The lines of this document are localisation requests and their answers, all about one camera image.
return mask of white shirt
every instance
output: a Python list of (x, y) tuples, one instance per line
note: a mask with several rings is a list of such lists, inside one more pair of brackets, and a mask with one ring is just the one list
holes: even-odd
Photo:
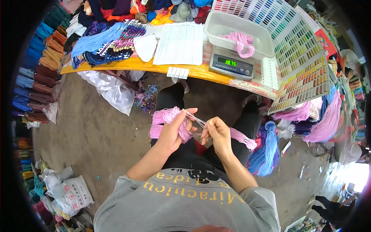
[(345, 66), (347, 68), (350, 68), (352, 70), (355, 70), (355, 65), (359, 63), (357, 55), (350, 49), (343, 49), (340, 51), (341, 57), (344, 58), (347, 57), (347, 63)]

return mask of gray yarn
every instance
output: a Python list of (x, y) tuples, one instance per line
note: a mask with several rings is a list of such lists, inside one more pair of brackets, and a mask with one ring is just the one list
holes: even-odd
[(198, 7), (195, 7), (194, 9), (191, 9), (191, 15), (192, 15), (193, 18), (196, 18), (197, 17), (198, 10), (199, 10)]
[(177, 9), (177, 12), (170, 16), (170, 20), (173, 20), (177, 23), (184, 23), (186, 18), (191, 14), (191, 9), (187, 3), (180, 3)]
[(179, 5), (182, 2), (182, 0), (171, 0), (171, 3), (173, 5)]

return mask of shoe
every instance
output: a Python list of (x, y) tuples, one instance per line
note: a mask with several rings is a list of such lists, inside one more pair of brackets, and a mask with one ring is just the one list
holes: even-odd
[(309, 214), (310, 211), (312, 211), (312, 205), (309, 206), (309, 208), (306, 210), (305, 214)]
[(259, 105), (262, 101), (262, 96), (260, 95), (256, 95), (256, 94), (251, 94), (250, 96), (248, 96), (247, 98), (245, 98), (243, 101), (242, 101), (242, 107), (245, 107), (245, 105), (249, 102), (249, 101), (256, 101), (256, 103)]
[(172, 77), (171, 80), (174, 82), (174, 84), (176, 83), (180, 83), (181, 81), (185, 84), (185, 88), (184, 88), (184, 94), (188, 93), (189, 92), (189, 86), (187, 84), (187, 82), (184, 80), (184, 79), (180, 79), (179, 78), (175, 78), (175, 77)]
[(313, 197), (308, 201), (308, 205), (312, 204), (316, 200), (316, 194), (313, 195)]

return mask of black pants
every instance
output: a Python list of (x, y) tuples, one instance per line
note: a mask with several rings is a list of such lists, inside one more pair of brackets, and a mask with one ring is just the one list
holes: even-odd
[(340, 204), (337, 202), (332, 202), (327, 200), (327, 198), (323, 196), (316, 196), (316, 200), (322, 203), (326, 209), (322, 208), (321, 206), (312, 206), (312, 209), (315, 210), (321, 217), (323, 217), (325, 220), (335, 223), (337, 217), (335, 216), (337, 214), (337, 210), (340, 207)]
[[(182, 84), (176, 83), (170, 87), (161, 90), (157, 97), (157, 108), (156, 110), (163, 110), (166, 108), (173, 108), (175, 106), (180, 109), (184, 109), (184, 88)], [(242, 110), (242, 114), (237, 119), (233, 128), (242, 132), (250, 139), (254, 139), (260, 128), (261, 118), (257, 103), (250, 101), (246, 104)], [(151, 146), (157, 142), (156, 138), (151, 140)], [(250, 151), (245, 144), (239, 143), (237, 140), (232, 139), (232, 150), (238, 160), (246, 165), (247, 159), (249, 158)], [(213, 171), (215, 174), (221, 175), (220, 178), (225, 180), (225, 170), (219, 159), (215, 154), (214, 146), (210, 146), (203, 157), (200, 157), (196, 153), (196, 144), (193, 138), (188, 140), (184, 144), (180, 144), (179, 148), (170, 155), (168, 160), (163, 166), (163, 169), (167, 168), (184, 168), (184, 169), (199, 169)]]

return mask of right hand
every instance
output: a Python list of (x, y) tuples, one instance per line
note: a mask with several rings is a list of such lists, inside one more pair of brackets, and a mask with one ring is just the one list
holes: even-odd
[(213, 138), (214, 150), (219, 158), (233, 154), (230, 129), (219, 117), (206, 122), (206, 130), (204, 129), (201, 134), (201, 144), (206, 144), (210, 136)]

